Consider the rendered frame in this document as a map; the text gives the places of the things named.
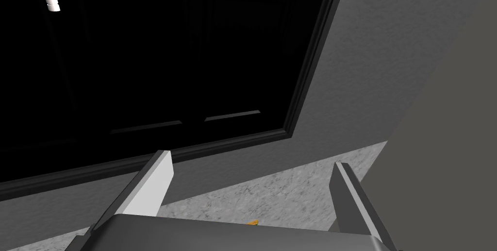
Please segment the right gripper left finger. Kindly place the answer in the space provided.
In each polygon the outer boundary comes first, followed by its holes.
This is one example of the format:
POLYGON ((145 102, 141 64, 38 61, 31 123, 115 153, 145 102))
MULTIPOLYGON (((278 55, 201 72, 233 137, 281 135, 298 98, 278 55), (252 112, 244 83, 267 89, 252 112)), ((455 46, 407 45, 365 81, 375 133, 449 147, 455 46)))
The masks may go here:
POLYGON ((116 214, 156 216, 173 175, 171 151, 158 150, 106 209, 92 230, 116 214))

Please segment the black panelled door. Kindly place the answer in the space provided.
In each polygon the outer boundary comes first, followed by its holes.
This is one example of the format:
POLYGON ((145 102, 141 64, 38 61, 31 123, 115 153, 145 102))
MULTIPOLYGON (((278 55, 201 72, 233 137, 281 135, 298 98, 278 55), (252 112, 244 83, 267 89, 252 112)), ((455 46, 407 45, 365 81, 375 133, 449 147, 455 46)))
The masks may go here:
POLYGON ((0 183, 283 131, 325 0, 0 0, 0 183))

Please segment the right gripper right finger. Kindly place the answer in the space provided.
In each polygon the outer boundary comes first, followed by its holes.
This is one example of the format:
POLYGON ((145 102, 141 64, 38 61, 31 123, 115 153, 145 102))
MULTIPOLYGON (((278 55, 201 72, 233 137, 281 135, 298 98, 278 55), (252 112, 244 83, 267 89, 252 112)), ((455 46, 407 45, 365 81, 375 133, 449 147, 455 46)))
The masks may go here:
POLYGON ((349 164, 342 162, 334 164, 329 189, 341 233, 371 237, 375 251, 397 251, 385 225, 349 164))

